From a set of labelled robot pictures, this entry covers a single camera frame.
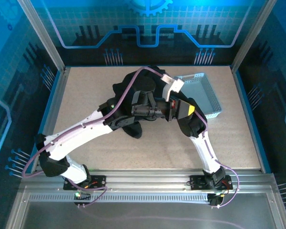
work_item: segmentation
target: cable connector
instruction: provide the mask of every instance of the cable connector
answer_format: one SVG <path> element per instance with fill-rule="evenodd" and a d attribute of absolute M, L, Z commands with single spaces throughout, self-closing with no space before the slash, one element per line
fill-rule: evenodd
<path fill-rule="evenodd" d="M 169 101 L 170 93 L 173 92 L 180 92 L 184 81 L 182 79 L 173 79 L 172 77 L 168 76 L 167 74 L 163 74 L 163 77 L 161 78 L 162 81 L 166 82 L 165 87 L 163 88 L 162 92 L 162 98 L 165 99 L 165 101 Z"/>

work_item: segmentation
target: white arm segment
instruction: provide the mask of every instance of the white arm segment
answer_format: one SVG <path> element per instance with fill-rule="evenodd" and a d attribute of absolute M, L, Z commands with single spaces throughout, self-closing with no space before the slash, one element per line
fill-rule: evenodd
<path fill-rule="evenodd" d="M 69 127 L 68 129 L 59 132 L 54 135 L 46 136 L 46 140 L 44 141 L 44 145 L 47 145 L 52 140 L 54 140 L 57 136 L 61 135 L 62 133 L 68 131 L 69 129 L 82 125 L 83 123 L 102 118 L 103 115 L 101 112 L 94 111 L 89 117 L 85 118 L 84 120 L 78 122 L 77 124 Z M 87 173 L 83 165 L 78 164 L 74 160 L 72 160 L 68 154 L 80 147 L 81 145 L 89 142 L 90 140 L 112 132 L 112 129 L 103 124 L 103 121 L 99 121 L 92 125 L 89 125 L 85 128 L 78 129 L 77 131 L 72 132 L 71 134 L 66 135 L 54 145 L 50 146 L 47 149 L 47 152 L 50 153 L 49 158 L 59 161 L 64 157 L 67 158 L 68 163 L 70 166 L 68 167 L 67 171 L 61 174 L 61 176 L 72 180 L 75 184 L 79 184 L 87 179 Z"/>
<path fill-rule="evenodd" d="M 212 174 L 220 169 L 220 165 L 215 161 L 217 157 L 214 153 L 214 150 L 211 146 L 208 132 L 204 133 L 204 137 L 202 133 L 198 138 L 190 137 L 191 141 L 194 143 L 200 159 L 203 163 L 203 169 L 205 172 Z"/>

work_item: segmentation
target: blue plastic tray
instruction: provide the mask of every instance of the blue plastic tray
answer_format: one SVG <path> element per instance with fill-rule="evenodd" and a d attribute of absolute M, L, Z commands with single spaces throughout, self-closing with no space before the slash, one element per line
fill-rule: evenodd
<path fill-rule="evenodd" d="M 215 118 L 221 113 L 220 103 L 204 73 L 179 76 L 184 81 L 181 91 L 195 99 L 206 118 Z"/>

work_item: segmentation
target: beige work surface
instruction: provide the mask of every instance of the beige work surface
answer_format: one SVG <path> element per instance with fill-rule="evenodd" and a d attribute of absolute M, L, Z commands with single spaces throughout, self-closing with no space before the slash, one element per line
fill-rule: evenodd
<path fill-rule="evenodd" d="M 114 97 L 112 84 L 139 67 L 72 67 L 54 132 L 87 117 Z M 230 67 L 161 67 L 171 76 L 206 73 L 222 106 L 218 117 L 209 119 L 209 137 L 218 159 L 233 168 L 260 168 L 256 150 Z M 89 169 L 202 168 L 193 143 L 176 121 L 141 122 L 140 139 L 122 129 L 100 136 L 69 155 Z"/>

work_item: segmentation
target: gear graphic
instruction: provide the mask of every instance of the gear graphic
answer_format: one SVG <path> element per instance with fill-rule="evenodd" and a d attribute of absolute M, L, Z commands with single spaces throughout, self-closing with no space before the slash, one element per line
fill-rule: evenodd
<path fill-rule="evenodd" d="M 0 0 L 0 14 L 8 22 L 13 25 L 18 16 L 18 5 L 16 0 Z"/>
<path fill-rule="evenodd" d="M 162 10 L 168 9 L 168 4 L 172 2 L 172 0 L 125 0 L 128 9 L 147 17 L 151 14 L 155 16 L 156 13 L 162 13 Z"/>

